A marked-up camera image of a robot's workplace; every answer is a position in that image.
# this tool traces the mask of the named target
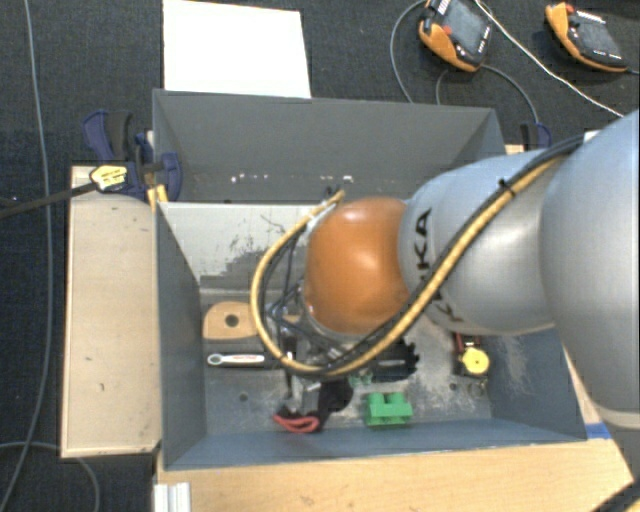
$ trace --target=blue clamp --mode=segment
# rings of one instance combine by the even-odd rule
[[[118,162],[127,168],[127,186],[117,193],[145,201],[147,190],[144,176],[154,174],[154,182],[167,188],[170,201],[176,201],[182,188],[183,171],[178,154],[167,152],[160,155],[160,162],[153,163],[153,148],[144,133],[135,136],[135,151],[128,143],[128,128],[131,113],[97,110],[82,121],[82,135],[86,145],[93,150],[100,164]]]
[[[551,147],[551,130],[542,123],[523,123],[520,132],[525,151]]]

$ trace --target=orange device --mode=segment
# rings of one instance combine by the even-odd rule
[[[579,11],[571,2],[548,5],[544,15],[555,39],[574,59],[600,71],[627,70],[607,22],[600,16]]]
[[[429,0],[418,25],[422,42],[463,71],[476,71],[487,54],[491,23],[469,0]]]

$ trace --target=white wire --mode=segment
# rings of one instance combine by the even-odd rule
[[[579,96],[581,96],[582,98],[584,98],[585,100],[587,100],[589,103],[592,103],[593,105],[600,107],[601,109],[604,109],[608,112],[610,112],[611,114],[613,114],[614,116],[617,117],[624,117],[620,112],[618,112],[617,110],[612,109],[611,107],[608,107],[607,105],[605,105],[604,103],[600,103],[599,101],[595,100],[594,98],[592,98],[591,96],[588,96],[587,94],[585,94],[584,92],[582,92],[580,89],[578,89],[575,85],[573,85],[571,82],[569,82],[568,80],[562,78],[561,76],[556,75],[553,71],[551,71],[550,69],[548,69],[542,62],[540,62],[540,60],[538,60],[538,58],[533,55],[533,53],[531,53],[527,48],[525,48],[515,37],[513,37],[509,31],[504,28],[504,26],[495,18],[495,16],[493,16],[493,14],[491,14],[491,12],[489,12],[483,5],[482,2],[480,2],[480,0],[474,0],[474,2],[476,3],[476,5],[478,7],[480,7],[480,9],[482,9],[482,11],[488,16],[488,18],[495,24],[496,27],[498,27],[498,29],[500,30],[500,32],[502,32],[502,34],[509,40],[511,41],[522,53],[524,53],[527,57],[529,57],[533,62],[535,62],[538,67],[540,69],[542,69],[547,75],[549,75],[551,78],[558,80],[559,82],[563,83],[564,85],[566,85],[569,89],[571,89],[573,92],[575,92],[576,94],[578,94]]]

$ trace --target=gray box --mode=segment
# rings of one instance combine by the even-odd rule
[[[423,319],[407,336],[419,371],[403,383],[357,387],[350,406],[314,435],[271,421],[286,389],[282,371],[205,363],[214,346],[201,336],[203,313],[248,300],[259,257],[328,185],[343,186],[348,199],[409,197],[447,169],[504,152],[493,111],[156,91],[154,134],[157,153],[178,151],[185,169],[181,202],[162,204],[156,216],[165,468],[586,439],[554,331],[486,340],[492,367],[482,389],[452,374],[450,339]],[[260,349],[255,338],[242,344]],[[414,408],[410,424],[365,427],[364,395],[399,388]]]

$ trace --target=gray carpet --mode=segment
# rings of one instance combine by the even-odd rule
[[[388,55],[389,35],[409,2],[401,0],[289,0],[225,2],[297,9],[303,14],[312,94],[316,97],[405,101]],[[495,15],[557,73],[623,113],[638,108],[638,77],[606,75],[567,62],[542,26],[542,0],[492,0]],[[582,2],[606,15],[611,31],[638,69],[640,2]],[[26,201],[43,193],[40,154],[22,0],[0,8],[0,196]],[[151,126],[151,89],[162,85],[160,0],[31,0],[37,66],[52,191],[66,187],[74,160],[92,155],[79,123],[98,108],[135,113],[133,128]],[[400,74],[416,102],[433,103],[446,66],[417,39],[418,10],[398,29]],[[496,34],[488,64],[511,75],[529,93],[555,140],[601,128],[614,118],[551,81]],[[519,142],[530,120],[524,101],[500,78],[480,71],[449,73],[443,101],[490,106],[503,135]],[[35,438],[58,442],[65,286],[66,207],[53,208],[55,256],[54,357],[45,406]],[[22,440],[35,404],[42,368],[46,317],[45,223],[42,211],[0,221],[0,442]],[[17,450],[0,453],[0,496]],[[144,511],[150,506],[151,459],[92,461],[103,491],[102,510]],[[9,510],[90,510],[91,487],[73,464],[34,450]]]

